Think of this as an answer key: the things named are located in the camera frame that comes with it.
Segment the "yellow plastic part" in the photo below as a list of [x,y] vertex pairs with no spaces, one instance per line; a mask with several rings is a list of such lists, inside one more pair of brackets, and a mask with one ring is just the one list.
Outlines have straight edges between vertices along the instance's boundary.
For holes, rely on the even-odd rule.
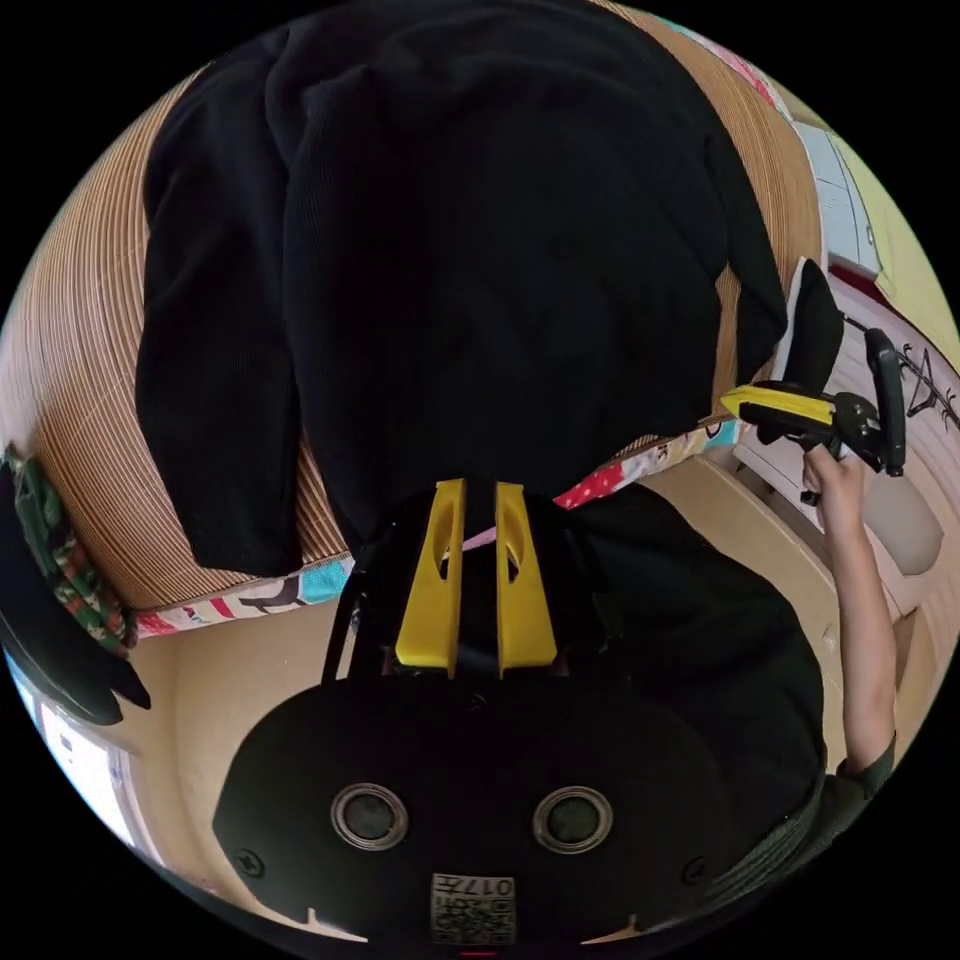
[[770,390],[768,387],[737,387],[720,398],[720,402],[735,417],[740,416],[740,405],[754,403],[771,410],[782,410],[798,417],[806,417],[816,423],[830,426],[833,423],[833,404],[820,397],[804,397],[782,390]]
[[[516,576],[510,582],[510,561]],[[497,632],[500,676],[515,667],[546,667],[557,643],[533,546],[523,487],[497,484]]]
[[[463,480],[437,484],[396,646],[397,659],[404,666],[443,669],[450,679],[460,632],[465,498]],[[446,577],[440,573],[444,557]]]

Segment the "circular lens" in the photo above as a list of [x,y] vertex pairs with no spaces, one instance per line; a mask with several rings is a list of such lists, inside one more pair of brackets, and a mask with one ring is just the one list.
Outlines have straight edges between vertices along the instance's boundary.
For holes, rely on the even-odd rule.
[[533,835],[554,853],[586,853],[603,843],[613,824],[607,798],[589,787],[563,787],[533,814]]
[[333,828],[358,850],[389,850],[407,834],[407,811],[400,798],[375,783],[355,783],[334,798]]

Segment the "qr code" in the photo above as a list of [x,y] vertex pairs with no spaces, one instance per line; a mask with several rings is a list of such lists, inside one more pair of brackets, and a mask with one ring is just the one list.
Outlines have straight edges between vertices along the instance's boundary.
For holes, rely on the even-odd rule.
[[504,946],[516,942],[512,877],[435,873],[431,901],[435,943]]

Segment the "green camouflage fabric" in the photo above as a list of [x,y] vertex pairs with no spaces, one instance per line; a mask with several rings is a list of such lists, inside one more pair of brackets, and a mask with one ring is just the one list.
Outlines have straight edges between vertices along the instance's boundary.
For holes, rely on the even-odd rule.
[[60,497],[35,457],[21,458],[8,447],[15,484],[15,508],[24,540],[60,605],[110,653],[126,658],[136,632],[123,605],[104,583],[70,525]]

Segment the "black t-shirt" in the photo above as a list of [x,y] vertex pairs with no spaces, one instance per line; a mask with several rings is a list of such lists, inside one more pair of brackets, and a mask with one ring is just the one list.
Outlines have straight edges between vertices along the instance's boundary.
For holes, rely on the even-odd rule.
[[622,607],[635,685],[671,707],[716,757],[740,834],[707,906],[809,862],[889,777],[826,774],[823,680],[789,601],[640,486],[576,512]]

